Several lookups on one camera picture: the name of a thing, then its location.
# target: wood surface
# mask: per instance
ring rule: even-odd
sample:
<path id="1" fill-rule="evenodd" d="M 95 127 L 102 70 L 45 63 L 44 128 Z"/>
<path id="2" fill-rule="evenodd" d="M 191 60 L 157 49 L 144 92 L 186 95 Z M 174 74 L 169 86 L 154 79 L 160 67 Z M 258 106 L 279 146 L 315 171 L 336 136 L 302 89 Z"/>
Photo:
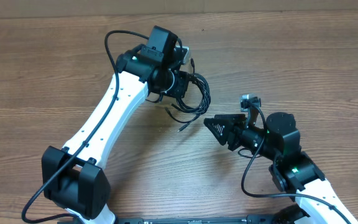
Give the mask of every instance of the wood surface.
<path id="1" fill-rule="evenodd" d="M 0 0 L 0 18 L 358 9 L 358 0 Z"/>
<path id="2" fill-rule="evenodd" d="M 253 92 L 266 116 L 295 115 L 303 150 L 358 219 L 358 11 L 303 11 L 0 20 L 0 223 L 22 223 L 22 207 L 42 184 L 42 154 L 70 139 L 104 95 L 112 75 L 104 35 L 149 35 L 154 25 L 190 46 L 212 103 L 181 133 L 164 110 L 172 100 L 139 107 L 105 170 L 116 215 L 238 217 L 290 205 L 287 198 L 245 196 L 240 181 L 248 159 L 203 126 L 203 118 L 238 113 L 238 97 Z M 141 42 L 113 35 L 109 45 L 116 58 Z M 199 99 L 189 88 L 186 102 Z M 270 164 L 255 161 L 249 191 L 277 191 Z M 40 197 L 28 217 L 62 211 Z"/>

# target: wooden table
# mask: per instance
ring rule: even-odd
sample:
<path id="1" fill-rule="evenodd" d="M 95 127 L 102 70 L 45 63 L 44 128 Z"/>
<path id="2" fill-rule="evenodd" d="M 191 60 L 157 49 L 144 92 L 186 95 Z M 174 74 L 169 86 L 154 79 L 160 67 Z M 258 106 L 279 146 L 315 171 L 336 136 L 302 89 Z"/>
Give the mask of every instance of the wooden table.
<path id="1" fill-rule="evenodd" d="M 287 198 L 245 196 L 240 180 L 248 159 L 203 126 L 203 118 L 238 113 L 239 95 L 253 92 L 266 115 L 295 115 L 303 150 L 358 219 L 358 11 L 315 11 L 0 20 L 0 223 L 22 223 L 22 207 L 42 184 L 44 150 L 70 139 L 106 91 L 112 68 L 104 35 L 149 35 L 154 25 L 190 46 L 212 103 L 182 133 L 164 110 L 172 100 L 144 103 L 134 113 L 105 170 L 115 214 L 237 217 L 290 205 Z M 116 58 L 141 42 L 113 35 L 110 48 Z M 186 101 L 199 99 L 191 87 Z M 270 164 L 255 161 L 249 191 L 277 191 Z M 61 212 L 40 197 L 28 216 Z"/>

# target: wooden tabletop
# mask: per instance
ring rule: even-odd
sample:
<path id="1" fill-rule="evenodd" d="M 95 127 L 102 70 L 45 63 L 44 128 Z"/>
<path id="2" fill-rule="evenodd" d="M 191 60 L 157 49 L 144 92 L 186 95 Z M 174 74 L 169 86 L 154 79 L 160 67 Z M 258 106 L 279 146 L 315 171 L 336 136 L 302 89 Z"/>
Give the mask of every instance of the wooden tabletop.
<path id="1" fill-rule="evenodd" d="M 70 139 L 104 95 L 112 76 L 104 35 L 149 35 L 154 25 L 190 47 L 212 103 L 181 133 L 164 110 L 172 100 L 139 107 L 105 170 L 116 215 L 238 217 L 290 205 L 244 195 L 249 160 L 203 126 L 203 118 L 238 113 L 238 97 L 253 92 L 266 116 L 294 114 L 303 150 L 358 219 L 358 11 L 315 11 L 0 20 L 0 223 L 22 223 L 22 207 L 42 184 L 42 154 Z M 121 34 L 109 41 L 115 58 L 143 42 Z M 200 99 L 193 86 L 186 95 L 191 105 Z M 278 191 L 270 164 L 254 162 L 249 191 Z M 27 216 L 62 211 L 41 196 Z"/>

